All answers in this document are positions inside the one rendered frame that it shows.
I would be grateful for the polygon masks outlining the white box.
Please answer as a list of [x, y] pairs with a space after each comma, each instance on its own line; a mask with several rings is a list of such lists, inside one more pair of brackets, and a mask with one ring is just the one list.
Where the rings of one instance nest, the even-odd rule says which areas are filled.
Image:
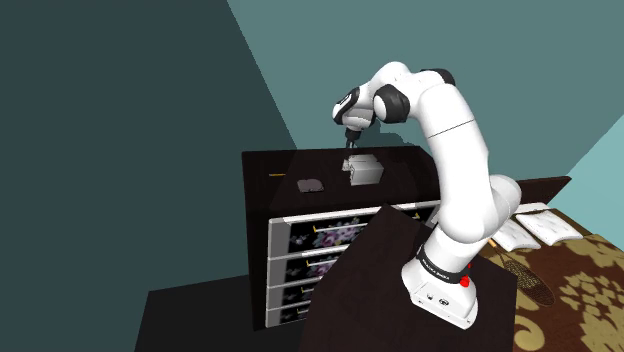
[[378, 184], [384, 167], [373, 154], [358, 154], [346, 158], [342, 170], [349, 173], [351, 186], [361, 186]]

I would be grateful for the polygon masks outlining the black floral chest of drawers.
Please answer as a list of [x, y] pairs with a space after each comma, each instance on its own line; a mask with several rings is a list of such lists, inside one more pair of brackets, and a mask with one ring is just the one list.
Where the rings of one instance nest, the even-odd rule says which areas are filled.
[[[342, 170], [345, 149], [242, 153], [254, 329], [305, 318], [318, 281], [382, 205], [432, 223], [439, 203], [437, 173], [422, 148], [360, 152], [373, 154], [384, 167], [378, 184], [350, 185], [349, 173]], [[300, 179], [318, 179], [324, 190], [301, 193]]]

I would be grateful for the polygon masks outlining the dark robot stand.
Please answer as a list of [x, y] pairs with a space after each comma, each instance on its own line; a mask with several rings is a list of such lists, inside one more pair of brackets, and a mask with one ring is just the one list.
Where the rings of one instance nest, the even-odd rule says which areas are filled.
[[513, 352], [516, 278], [481, 256], [469, 329], [412, 304], [401, 269], [430, 233], [382, 206], [315, 287], [298, 352]]

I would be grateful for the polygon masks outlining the white pillow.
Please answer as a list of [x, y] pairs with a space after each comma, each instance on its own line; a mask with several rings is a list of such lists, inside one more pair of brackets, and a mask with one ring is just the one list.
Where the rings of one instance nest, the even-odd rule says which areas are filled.
[[492, 240], [507, 252], [516, 249], [540, 249], [541, 245], [523, 227], [508, 219], [492, 236]]
[[550, 210], [534, 214], [517, 214], [516, 220], [548, 246], [560, 241], [583, 238], [579, 231]]

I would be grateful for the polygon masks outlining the brown racket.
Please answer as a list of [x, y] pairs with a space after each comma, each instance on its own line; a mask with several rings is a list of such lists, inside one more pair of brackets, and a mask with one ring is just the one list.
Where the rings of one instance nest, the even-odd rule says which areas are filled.
[[524, 295], [541, 306], [547, 307], [554, 304], [555, 297], [552, 290], [536, 273], [512, 258], [507, 252], [502, 251], [494, 240], [489, 239], [488, 243], [498, 255], [503, 268], [517, 277], [517, 287]]

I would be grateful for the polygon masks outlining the bed with brown patterned cover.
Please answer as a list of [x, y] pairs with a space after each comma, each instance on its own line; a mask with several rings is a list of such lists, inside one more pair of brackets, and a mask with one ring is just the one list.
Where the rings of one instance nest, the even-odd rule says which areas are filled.
[[517, 292], [513, 352], [624, 352], [624, 251], [555, 208], [583, 237], [509, 256], [554, 296], [543, 306]]

